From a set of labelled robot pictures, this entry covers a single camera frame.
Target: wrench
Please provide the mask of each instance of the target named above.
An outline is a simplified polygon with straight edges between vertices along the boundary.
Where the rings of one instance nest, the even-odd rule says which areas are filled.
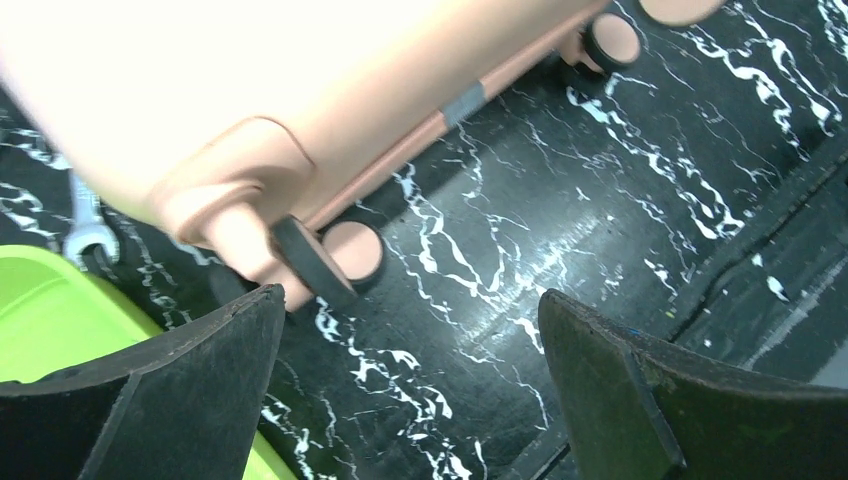
[[[69,171],[71,182],[71,205],[74,224],[65,243],[62,254],[74,262],[82,271],[85,266],[82,254],[95,245],[100,245],[112,263],[121,258],[121,249],[115,232],[106,225],[100,213],[100,197],[86,185],[73,171]]]

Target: marble pattern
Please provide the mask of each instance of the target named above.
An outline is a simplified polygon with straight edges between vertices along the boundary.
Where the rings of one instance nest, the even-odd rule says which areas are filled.
[[[385,277],[344,312],[291,316],[262,410],[304,478],[497,478],[560,421],[539,295],[665,334],[697,261],[848,108],[843,0],[729,2],[675,31],[612,10],[643,55],[603,95],[545,61],[345,214],[380,226]],[[11,107],[0,128],[0,241],[59,251],[68,164]],[[213,254],[108,217],[132,252],[110,278],[159,323],[214,308]]]

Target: green plastic basket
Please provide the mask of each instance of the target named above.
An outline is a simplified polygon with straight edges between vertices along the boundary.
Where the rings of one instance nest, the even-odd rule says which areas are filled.
[[[0,382],[34,382],[160,333],[111,284],[61,256],[27,245],[0,246]],[[257,432],[244,479],[295,476]]]

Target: pink suitcase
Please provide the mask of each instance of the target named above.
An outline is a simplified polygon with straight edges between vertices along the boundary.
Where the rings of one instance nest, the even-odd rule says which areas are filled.
[[[635,60],[609,14],[604,61],[581,46],[608,2],[0,0],[0,80],[112,207],[283,284],[293,311],[349,301],[382,258],[365,226],[315,232],[550,51]]]

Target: black wheel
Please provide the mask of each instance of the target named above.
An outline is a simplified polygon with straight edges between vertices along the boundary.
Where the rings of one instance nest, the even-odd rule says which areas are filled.
[[[312,293],[336,308],[356,300],[344,273],[300,220],[289,215],[275,225],[274,233],[282,257]]]
[[[607,73],[621,72],[639,58],[639,36],[627,20],[602,13],[583,33],[583,49],[589,58]]]
[[[357,268],[345,270],[345,275],[356,292],[362,294],[382,277],[386,264],[386,247],[377,229],[366,223],[350,220],[330,225],[322,235],[321,244],[328,251],[335,252],[340,247],[344,248],[350,237],[359,237],[355,244],[358,250],[355,256],[359,265]]]
[[[212,265],[209,268],[209,289],[222,307],[257,288],[258,283],[242,277],[230,267]]]

